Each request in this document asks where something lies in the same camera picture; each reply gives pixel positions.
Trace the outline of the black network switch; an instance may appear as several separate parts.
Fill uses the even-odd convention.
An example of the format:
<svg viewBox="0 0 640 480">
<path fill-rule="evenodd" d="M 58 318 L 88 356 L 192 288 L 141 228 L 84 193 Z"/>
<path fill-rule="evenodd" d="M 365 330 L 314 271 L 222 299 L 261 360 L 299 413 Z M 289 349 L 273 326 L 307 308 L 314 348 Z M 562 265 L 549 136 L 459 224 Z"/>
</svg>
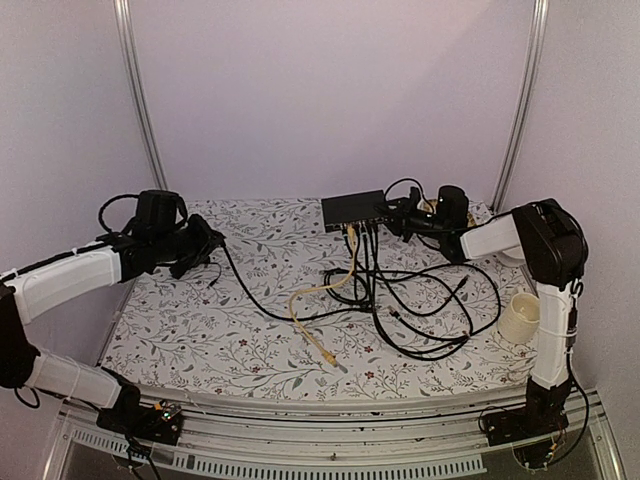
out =
<svg viewBox="0 0 640 480">
<path fill-rule="evenodd" d="M 385 223 L 388 217 L 380 211 L 384 200 L 382 190 L 323 198 L 321 211 L 325 232 L 343 230 L 352 224 Z"/>
</svg>

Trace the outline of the black ethernet cable pulled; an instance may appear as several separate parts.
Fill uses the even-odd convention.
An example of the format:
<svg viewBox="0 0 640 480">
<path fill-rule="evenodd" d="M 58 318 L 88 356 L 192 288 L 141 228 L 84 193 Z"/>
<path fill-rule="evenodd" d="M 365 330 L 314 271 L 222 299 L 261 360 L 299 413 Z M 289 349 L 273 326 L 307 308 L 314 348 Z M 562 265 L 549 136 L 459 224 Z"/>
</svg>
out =
<svg viewBox="0 0 640 480">
<path fill-rule="evenodd" d="M 282 245 L 265 242 L 227 245 L 218 251 L 227 260 L 218 280 L 219 305 L 249 318 L 289 322 L 289 298 L 296 294 L 299 322 L 348 312 L 371 311 L 370 288 L 354 274 L 343 287 L 330 286 L 347 275 L 351 255 L 332 240 Z"/>
</svg>

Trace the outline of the black power adapter plug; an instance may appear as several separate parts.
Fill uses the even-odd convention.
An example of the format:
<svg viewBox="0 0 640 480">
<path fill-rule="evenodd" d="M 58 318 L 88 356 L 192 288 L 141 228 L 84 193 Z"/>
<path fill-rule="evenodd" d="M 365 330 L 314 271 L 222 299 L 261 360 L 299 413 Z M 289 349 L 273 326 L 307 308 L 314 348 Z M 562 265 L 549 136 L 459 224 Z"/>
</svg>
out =
<svg viewBox="0 0 640 480">
<path fill-rule="evenodd" d="M 212 288 L 221 278 L 223 269 L 218 262 L 212 262 L 207 265 L 201 276 L 201 282 L 207 287 Z"/>
</svg>

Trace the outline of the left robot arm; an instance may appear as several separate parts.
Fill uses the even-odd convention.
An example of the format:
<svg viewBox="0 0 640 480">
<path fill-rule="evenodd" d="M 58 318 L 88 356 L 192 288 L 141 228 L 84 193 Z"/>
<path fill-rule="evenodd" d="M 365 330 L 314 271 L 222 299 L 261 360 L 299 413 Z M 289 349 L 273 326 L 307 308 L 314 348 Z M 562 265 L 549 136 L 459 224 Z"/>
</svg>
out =
<svg viewBox="0 0 640 480">
<path fill-rule="evenodd" d="M 158 268 L 175 279 L 209 262 L 224 237 L 184 199 L 164 190 L 116 195 L 107 206 L 136 203 L 120 230 L 100 224 L 103 235 L 1 276 L 1 386 L 30 388 L 70 397 L 108 410 L 128 434 L 148 426 L 148 412 L 131 397 L 138 388 L 115 373 L 78 363 L 32 344 L 26 325 L 41 315 L 93 291 L 124 284 Z"/>
</svg>

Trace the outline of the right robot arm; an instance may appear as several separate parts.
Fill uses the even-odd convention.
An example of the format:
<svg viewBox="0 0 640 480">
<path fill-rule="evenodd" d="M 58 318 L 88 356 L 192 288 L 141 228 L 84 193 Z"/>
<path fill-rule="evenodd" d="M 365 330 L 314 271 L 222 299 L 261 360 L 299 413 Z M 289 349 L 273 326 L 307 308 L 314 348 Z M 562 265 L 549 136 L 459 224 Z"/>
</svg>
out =
<svg viewBox="0 0 640 480">
<path fill-rule="evenodd" d="M 431 211 L 420 209 L 420 188 L 406 197 L 384 199 L 378 210 L 391 231 L 409 239 L 434 239 L 440 253 L 461 264 L 510 250 L 521 253 L 539 299 L 537 357 L 526 387 L 526 407 L 517 427 L 537 436 L 552 424 L 572 388 L 570 352 L 577 333 L 576 303 L 581 295 L 589 249 L 578 221 L 557 200 L 533 201 L 479 225 L 468 221 L 469 199 L 463 189 L 440 188 Z"/>
</svg>

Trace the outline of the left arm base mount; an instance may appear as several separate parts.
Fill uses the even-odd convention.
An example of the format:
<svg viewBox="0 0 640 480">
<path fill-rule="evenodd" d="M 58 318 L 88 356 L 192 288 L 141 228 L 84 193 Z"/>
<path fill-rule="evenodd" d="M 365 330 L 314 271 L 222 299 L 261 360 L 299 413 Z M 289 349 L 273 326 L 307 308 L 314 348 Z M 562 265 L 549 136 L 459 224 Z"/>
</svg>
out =
<svg viewBox="0 0 640 480">
<path fill-rule="evenodd" d="M 184 416 L 179 404 L 160 400 L 145 406 L 130 395 L 119 398 L 114 406 L 101 409 L 98 427 L 136 440 L 176 446 L 182 432 Z"/>
</svg>

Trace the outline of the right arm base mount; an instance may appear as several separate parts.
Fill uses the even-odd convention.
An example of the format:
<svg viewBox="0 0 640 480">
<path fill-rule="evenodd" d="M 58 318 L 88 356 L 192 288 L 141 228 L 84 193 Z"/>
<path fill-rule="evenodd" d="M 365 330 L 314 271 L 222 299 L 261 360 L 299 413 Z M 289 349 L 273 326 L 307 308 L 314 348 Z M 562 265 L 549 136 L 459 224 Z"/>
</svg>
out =
<svg viewBox="0 0 640 480">
<path fill-rule="evenodd" d="M 568 425 L 565 401 L 546 396 L 528 395 L 521 407 L 490 408 L 479 416 L 490 446 L 559 433 Z"/>
</svg>

